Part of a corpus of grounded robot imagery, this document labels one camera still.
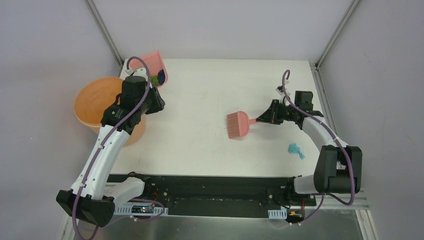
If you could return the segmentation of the pink hand brush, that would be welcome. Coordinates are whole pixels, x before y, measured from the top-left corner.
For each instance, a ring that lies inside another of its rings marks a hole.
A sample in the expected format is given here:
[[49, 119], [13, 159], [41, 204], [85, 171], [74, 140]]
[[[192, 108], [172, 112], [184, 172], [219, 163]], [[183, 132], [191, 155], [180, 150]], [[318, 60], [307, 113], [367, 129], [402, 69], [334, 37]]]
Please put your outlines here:
[[227, 135], [229, 139], [245, 137], [250, 131], [250, 125], [256, 124], [256, 118], [249, 118], [244, 111], [226, 115]]

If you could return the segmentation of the pink plastic dustpan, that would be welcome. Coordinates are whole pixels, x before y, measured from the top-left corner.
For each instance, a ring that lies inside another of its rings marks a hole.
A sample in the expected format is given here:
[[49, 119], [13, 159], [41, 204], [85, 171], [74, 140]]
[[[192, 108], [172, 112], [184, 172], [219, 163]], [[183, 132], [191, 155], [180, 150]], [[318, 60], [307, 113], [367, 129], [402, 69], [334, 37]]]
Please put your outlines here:
[[146, 63], [152, 76], [156, 76], [160, 70], [164, 70], [166, 74], [165, 83], [168, 81], [168, 73], [159, 50], [143, 55], [140, 58]]

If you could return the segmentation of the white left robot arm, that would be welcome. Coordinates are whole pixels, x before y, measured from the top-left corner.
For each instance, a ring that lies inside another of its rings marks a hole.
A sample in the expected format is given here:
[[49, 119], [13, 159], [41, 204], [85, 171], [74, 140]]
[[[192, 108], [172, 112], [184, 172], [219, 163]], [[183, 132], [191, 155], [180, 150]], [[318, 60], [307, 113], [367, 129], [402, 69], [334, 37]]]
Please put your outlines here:
[[92, 152], [69, 190], [60, 190], [56, 202], [71, 217], [93, 224], [106, 226], [115, 209], [137, 198], [147, 202], [153, 189], [146, 185], [149, 177], [131, 172], [126, 179], [106, 189], [106, 183], [119, 152], [140, 123], [142, 115], [162, 111], [165, 102], [148, 76], [126, 77], [119, 93], [101, 119], [101, 128]]

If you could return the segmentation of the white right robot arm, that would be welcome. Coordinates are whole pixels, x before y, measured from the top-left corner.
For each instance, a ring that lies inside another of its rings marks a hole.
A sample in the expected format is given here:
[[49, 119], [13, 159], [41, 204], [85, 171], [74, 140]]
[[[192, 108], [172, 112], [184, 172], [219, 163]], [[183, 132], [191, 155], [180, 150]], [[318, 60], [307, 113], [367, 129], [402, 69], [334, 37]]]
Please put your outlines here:
[[293, 186], [284, 190], [284, 200], [290, 205], [302, 201], [304, 194], [357, 194], [361, 189], [362, 150], [339, 139], [322, 113], [313, 109], [312, 100], [312, 92], [296, 91], [293, 105], [274, 99], [256, 119], [274, 125], [294, 122], [319, 150], [314, 173], [295, 177]]

